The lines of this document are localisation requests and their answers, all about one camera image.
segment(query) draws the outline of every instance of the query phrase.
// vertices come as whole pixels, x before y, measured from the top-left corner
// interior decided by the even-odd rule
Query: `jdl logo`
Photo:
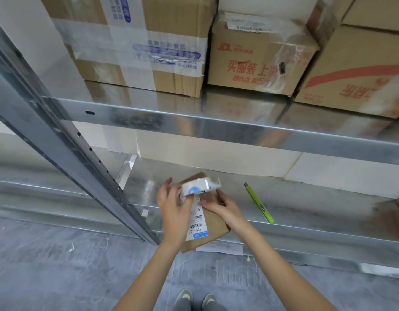
[[[218,50],[222,50],[222,51],[232,51],[230,49],[231,44],[230,43],[221,43],[220,47],[218,48]]]

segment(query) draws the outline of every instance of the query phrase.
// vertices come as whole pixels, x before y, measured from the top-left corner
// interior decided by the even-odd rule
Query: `green utility knife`
[[[251,195],[251,197],[253,198],[254,202],[257,204],[258,208],[261,210],[261,212],[263,213],[264,217],[267,219],[267,221],[272,224],[275,222],[275,220],[273,219],[273,217],[270,215],[270,213],[268,212],[268,210],[264,207],[263,203],[260,201],[260,199],[258,198],[257,194],[254,193],[253,189],[245,182],[244,183],[245,189],[248,191],[248,193]]]

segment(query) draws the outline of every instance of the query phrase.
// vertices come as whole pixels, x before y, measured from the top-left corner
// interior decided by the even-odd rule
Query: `forearm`
[[[178,251],[161,243],[112,311],[152,311]]]
[[[336,311],[337,309],[302,277],[249,223],[238,234],[254,256],[287,311]]]

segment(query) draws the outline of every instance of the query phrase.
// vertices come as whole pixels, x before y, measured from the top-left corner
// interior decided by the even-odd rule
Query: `gray pants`
[[[187,298],[179,299],[179,301],[175,304],[173,311],[192,311],[189,299]],[[202,311],[228,311],[228,310],[222,304],[216,302],[209,302],[202,309]]]

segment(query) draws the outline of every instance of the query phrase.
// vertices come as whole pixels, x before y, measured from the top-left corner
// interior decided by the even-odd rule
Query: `barcode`
[[[189,229],[194,229],[194,228],[198,228],[198,227],[202,227],[202,223],[190,225]]]
[[[262,32],[268,32],[269,29],[267,28],[260,28],[260,27],[247,27],[247,26],[236,26],[238,30],[241,31],[262,31]]]

